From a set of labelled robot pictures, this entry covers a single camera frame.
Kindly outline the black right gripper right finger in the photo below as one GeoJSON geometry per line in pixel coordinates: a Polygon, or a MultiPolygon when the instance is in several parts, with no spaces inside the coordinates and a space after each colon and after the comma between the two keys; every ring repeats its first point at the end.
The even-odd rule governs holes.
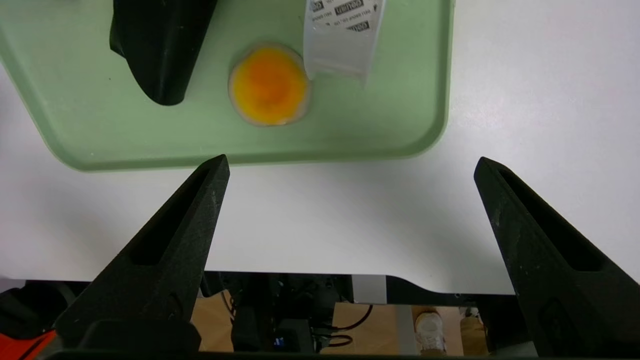
{"type": "Polygon", "coordinates": [[[639,284],[507,166],[474,182],[539,357],[637,357],[639,284]]]}

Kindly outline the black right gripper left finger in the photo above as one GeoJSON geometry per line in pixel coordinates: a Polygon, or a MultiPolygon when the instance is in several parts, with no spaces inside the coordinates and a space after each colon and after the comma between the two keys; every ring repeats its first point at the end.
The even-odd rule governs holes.
{"type": "Polygon", "coordinates": [[[190,174],[57,319],[64,349],[199,350],[191,317],[229,178],[226,155],[190,174]]]}

